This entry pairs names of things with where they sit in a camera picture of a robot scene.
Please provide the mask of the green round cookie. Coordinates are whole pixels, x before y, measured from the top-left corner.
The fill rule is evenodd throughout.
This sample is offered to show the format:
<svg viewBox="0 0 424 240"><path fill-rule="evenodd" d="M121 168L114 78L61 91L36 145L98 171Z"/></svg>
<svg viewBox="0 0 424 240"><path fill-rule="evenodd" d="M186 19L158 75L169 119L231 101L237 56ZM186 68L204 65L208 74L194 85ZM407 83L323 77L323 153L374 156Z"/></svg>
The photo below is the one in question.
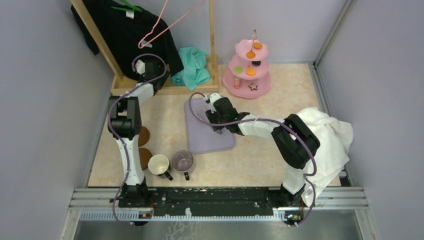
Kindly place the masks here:
<svg viewBox="0 0 424 240"><path fill-rule="evenodd" d="M233 71L236 74L241 74L244 71L244 68L242 66L237 65L233 68Z"/></svg>

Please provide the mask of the red striped cake piece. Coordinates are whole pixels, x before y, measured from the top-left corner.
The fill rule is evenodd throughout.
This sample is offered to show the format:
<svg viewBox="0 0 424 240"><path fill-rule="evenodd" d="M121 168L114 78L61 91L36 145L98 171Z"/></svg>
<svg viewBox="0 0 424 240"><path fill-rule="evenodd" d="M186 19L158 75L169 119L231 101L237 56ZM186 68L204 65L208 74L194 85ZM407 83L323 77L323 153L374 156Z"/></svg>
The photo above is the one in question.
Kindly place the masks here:
<svg viewBox="0 0 424 240"><path fill-rule="evenodd" d="M233 87L235 88L235 89L239 89L240 88L240 78L239 77L235 77L234 78L234 81L233 81Z"/></svg>

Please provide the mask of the small orange round cookie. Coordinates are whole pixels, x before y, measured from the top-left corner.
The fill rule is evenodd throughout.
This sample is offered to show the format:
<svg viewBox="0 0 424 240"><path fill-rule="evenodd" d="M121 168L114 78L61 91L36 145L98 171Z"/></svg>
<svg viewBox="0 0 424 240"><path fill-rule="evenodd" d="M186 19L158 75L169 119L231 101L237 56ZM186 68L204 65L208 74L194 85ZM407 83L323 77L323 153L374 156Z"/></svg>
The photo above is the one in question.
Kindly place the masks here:
<svg viewBox="0 0 424 240"><path fill-rule="evenodd" d="M256 57L256 54L255 54L255 52L253 52L253 51L251 50L251 51L248 51L248 52L246 53L246 57L247 57L248 59L253 59L253 58L255 58L255 57Z"/></svg>

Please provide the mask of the star-shaped iced cookie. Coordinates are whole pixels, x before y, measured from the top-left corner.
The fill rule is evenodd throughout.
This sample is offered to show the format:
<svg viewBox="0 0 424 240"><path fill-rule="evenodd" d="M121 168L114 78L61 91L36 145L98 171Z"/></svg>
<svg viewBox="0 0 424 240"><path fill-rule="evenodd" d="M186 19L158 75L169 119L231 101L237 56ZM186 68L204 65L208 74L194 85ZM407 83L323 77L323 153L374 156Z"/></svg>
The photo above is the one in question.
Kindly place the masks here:
<svg viewBox="0 0 424 240"><path fill-rule="evenodd" d="M258 85L255 83L251 83L249 86L251 91L257 91L258 90Z"/></svg>

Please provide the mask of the orange waffle round cookie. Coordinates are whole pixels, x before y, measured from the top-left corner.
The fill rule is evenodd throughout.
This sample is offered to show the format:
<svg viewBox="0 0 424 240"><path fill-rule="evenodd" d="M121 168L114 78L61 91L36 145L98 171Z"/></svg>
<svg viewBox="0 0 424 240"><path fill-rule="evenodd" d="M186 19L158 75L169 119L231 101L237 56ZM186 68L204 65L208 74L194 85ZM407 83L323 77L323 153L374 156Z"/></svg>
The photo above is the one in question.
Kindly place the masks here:
<svg viewBox="0 0 424 240"><path fill-rule="evenodd" d="M252 67L248 67L246 69L246 74L248 76L255 76L256 75L256 69L255 68L252 68Z"/></svg>

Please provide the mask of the black sandwich cookie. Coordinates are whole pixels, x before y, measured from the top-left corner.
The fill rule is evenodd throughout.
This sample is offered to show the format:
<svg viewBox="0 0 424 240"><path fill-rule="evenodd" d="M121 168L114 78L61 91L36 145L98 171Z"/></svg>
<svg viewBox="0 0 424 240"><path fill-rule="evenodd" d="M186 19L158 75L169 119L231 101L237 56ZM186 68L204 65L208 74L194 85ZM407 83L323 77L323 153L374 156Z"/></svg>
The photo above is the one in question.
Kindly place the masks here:
<svg viewBox="0 0 424 240"><path fill-rule="evenodd" d="M252 61L252 62L251 62L251 64L252 64L254 67L259 67L259 66L261 65L261 61Z"/></svg>

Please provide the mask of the orange swirl cookie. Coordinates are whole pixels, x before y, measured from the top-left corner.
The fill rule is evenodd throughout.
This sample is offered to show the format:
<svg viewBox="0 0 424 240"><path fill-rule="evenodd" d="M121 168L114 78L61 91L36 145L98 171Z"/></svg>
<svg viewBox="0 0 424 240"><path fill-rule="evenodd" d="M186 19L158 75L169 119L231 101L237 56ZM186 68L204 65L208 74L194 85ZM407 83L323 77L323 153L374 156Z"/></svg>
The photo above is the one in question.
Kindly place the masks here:
<svg viewBox="0 0 424 240"><path fill-rule="evenodd" d="M256 49L256 50L260 50L260 49L263 48L263 45L260 42L254 42L253 48Z"/></svg>

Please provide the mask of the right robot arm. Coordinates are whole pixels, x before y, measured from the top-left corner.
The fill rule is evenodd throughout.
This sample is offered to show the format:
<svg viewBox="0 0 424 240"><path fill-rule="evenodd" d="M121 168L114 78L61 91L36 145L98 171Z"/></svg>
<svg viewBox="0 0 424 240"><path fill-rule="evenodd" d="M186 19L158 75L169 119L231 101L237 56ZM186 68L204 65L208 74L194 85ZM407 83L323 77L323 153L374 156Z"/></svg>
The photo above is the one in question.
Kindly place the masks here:
<svg viewBox="0 0 424 240"><path fill-rule="evenodd" d="M296 114L276 120L237 112L229 98L218 93L211 93L203 99L209 105L205 114L215 132L225 128L232 134L274 141L288 165L278 199L287 206L300 202L306 189L306 178L317 173L315 154L321 146L305 122Z"/></svg>

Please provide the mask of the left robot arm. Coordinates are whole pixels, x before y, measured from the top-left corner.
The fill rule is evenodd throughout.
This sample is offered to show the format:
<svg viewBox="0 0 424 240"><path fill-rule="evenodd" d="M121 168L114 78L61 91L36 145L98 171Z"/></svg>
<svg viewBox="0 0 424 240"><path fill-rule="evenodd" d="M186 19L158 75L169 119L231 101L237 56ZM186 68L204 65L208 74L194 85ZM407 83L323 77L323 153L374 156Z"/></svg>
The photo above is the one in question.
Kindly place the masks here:
<svg viewBox="0 0 424 240"><path fill-rule="evenodd" d="M131 68L140 75L139 81L108 100L107 127L118 145L124 170L123 183L111 202L120 208L145 207L150 202L138 147L142 130L140 104L155 96L170 75L165 61L153 53L137 56Z"/></svg>

